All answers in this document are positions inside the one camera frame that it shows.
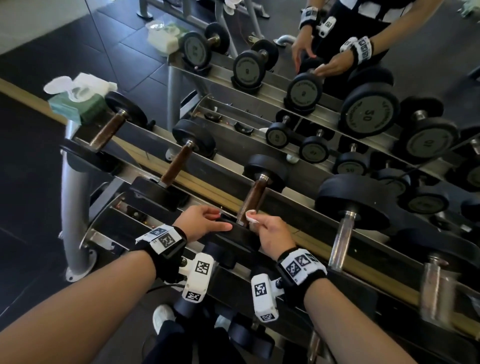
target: hand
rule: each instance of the hand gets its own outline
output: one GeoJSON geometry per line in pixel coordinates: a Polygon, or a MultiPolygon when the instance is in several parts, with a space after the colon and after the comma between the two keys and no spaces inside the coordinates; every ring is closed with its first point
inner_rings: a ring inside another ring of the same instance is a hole
{"type": "Polygon", "coordinates": [[[297,73],[300,70],[300,55],[302,50],[306,50],[310,58],[316,58],[317,56],[312,52],[312,31],[313,28],[310,25],[305,25],[300,29],[297,39],[292,44],[292,58],[295,62],[295,70],[297,73]]]}
{"type": "Polygon", "coordinates": [[[175,220],[173,226],[187,235],[188,242],[194,242],[211,231],[232,230],[232,224],[214,221],[220,217],[220,210],[206,205],[190,206],[175,220]]]}
{"type": "Polygon", "coordinates": [[[254,224],[253,230],[258,231],[262,248],[270,258],[277,261],[283,252],[295,248],[288,226],[281,218],[256,214],[254,210],[247,211],[247,216],[258,221],[258,224],[254,224]]]}
{"type": "Polygon", "coordinates": [[[346,50],[332,57],[330,62],[322,64],[313,73],[320,77],[337,76],[349,70],[353,66],[353,52],[346,50]]]}

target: black pants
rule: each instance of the black pants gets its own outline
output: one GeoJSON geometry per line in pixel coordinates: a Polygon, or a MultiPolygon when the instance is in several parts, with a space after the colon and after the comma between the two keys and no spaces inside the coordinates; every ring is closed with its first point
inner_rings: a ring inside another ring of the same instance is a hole
{"type": "Polygon", "coordinates": [[[156,346],[143,364],[192,364],[192,343],[198,343],[200,364],[245,364],[230,342],[224,328],[212,326],[184,329],[174,321],[165,321],[158,333],[156,346]]]}
{"type": "MultiPolygon", "coordinates": [[[[325,38],[315,37],[312,42],[313,52],[325,63],[340,53],[340,47],[352,36],[358,39],[367,36],[372,37],[384,30],[389,23],[384,23],[367,16],[361,15],[356,11],[350,10],[340,1],[336,1],[327,14],[336,18],[336,23],[325,38]]],[[[378,64],[387,51],[373,56],[368,61],[362,63],[360,67],[368,67],[378,64]]],[[[346,84],[348,77],[355,67],[338,76],[327,77],[324,83],[324,92],[339,99],[344,99],[346,95],[346,84]]]]}

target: white sneaker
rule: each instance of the white sneaker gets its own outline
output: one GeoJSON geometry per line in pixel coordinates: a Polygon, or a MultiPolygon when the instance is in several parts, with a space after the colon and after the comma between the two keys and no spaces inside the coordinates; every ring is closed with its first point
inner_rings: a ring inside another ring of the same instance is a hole
{"type": "Polygon", "coordinates": [[[226,331],[228,331],[228,328],[230,327],[230,324],[232,323],[231,320],[229,320],[226,317],[223,317],[222,315],[218,316],[216,321],[215,321],[215,326],[216,328],[224,328],[226,331]]]}
{"type": "Polygon", "coordinates": [[[153,327],[157,335],[160,332],[163,323],[167,320],[175,321],[175,315],[169,305],[161,304],[153,312],[153,327]]]}

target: wooden trim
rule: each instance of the wooden trim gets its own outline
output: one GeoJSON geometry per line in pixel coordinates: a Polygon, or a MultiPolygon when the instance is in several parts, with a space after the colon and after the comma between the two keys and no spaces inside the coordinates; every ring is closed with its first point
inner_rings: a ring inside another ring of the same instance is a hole
{"type": "MultiPolygon", "coordinates": [[[[0,92],[56,121],[66,124],[65,118],[54,114],[46,101],[2,79],[0,79],[0,92]]],[[[123,147],[139,164],[159,174],[163,174],[167,170],[169,166],[167,162],[154,157],[117,137],[114,137],[114,141],[123,147]]],[[[181,171],[175,181],[180,185],[194,191],[196,194],[204,196],[205,198],[214,201],[219,206],[227,208],[231,211],[238,211],[242,204],[242,201],[239,199],[207,184],[206,182],[188,174],[185,171],[181,171]]],[[[305,234],[293,226],[289,226],[289,229],[292,233],[293,239],[298,245],[305,247],[306,249],[326,260],[329,259],[332,248],[328,244],[325,244],[324,242],[305,234]]],[[[418,291],[369,267],[366,264],[363,264],[362,262],[359,262],[350,256],[347,256],[345,259],[344,270],[406,303],[418,305],[418,291]]],[[[472,320],[463,314],[454,313],[453,323],[458,330],[476,339],[479,339],[480,322],[472,320]]]]}

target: floor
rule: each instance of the floor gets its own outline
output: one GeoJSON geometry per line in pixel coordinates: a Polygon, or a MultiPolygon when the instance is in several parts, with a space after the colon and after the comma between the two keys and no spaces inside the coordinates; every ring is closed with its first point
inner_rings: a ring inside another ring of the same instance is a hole
{"type": "MultiPolygon", "coordinates": [[[[303,0],[262,3],[272,16],[270,20],[259,19],[266,38],[296,33],[303,0]]],[[[157,120],[159,126],[165,125],[166,60],[147,43],[145,22],[135,14],[137,5],[136,0],[116,0],[92,15],[0,55],[0,78],[47,99],[42,88],[52,78],[92,73],[117,82],[120,90],[137,102],[149,118],[157,120]]],[[[456,14],[457,7],[456,1],[446,1],[415,36],[386,56],[385,64],[396,76],[400,97],[415,93],[442,95],[459,77],[478,65],[480,27],[461,19],[456,14]]],[[[213,20],[204,8],[194,6],[194,10],[202,19],[213,20]]],[[[149,11],[166,23],[177,21],[158,9],[150,7],[149,11]]],[[[226,18],[238,51],[247,49],[244,39],[252,31],[248,18],[238,13],[226,18]]],[[[274,70],[293,76],[288,48],[281,51],[274,70]]],[[[191,90],[188,83],[183,87],[185,94],[191,90]]],[[[244,107],[241,98],[233,100],[232,95],[218,89],[212,92],[221,101],[234,101],[244,107]]],[[[249,104],[248,108],[264,117],[273,117],[271,110],[260,104],[249,104]]],[[[0,214],[2,330],[67,283],[61,241],[57,238],[61,230],[58,143],[63,127],[2,94],[0,110],[3,120],[8,120],[0,124],[0,155],[9,156],[0,164],[4,211],[0,214]],[[27,147],[18,147],[26,143],[27,147]]],[[[463,123],[472,122],[478,113],[452,114],[463,123]]],[[[107,178],[95,172],[92,176],[92,190],[107,178]]],[[[142,300],[95,363],[140,363],[143,341],[152,332],[151,312],[160,301],[169,299],[170,296],[152,294],[142,300]]]]}

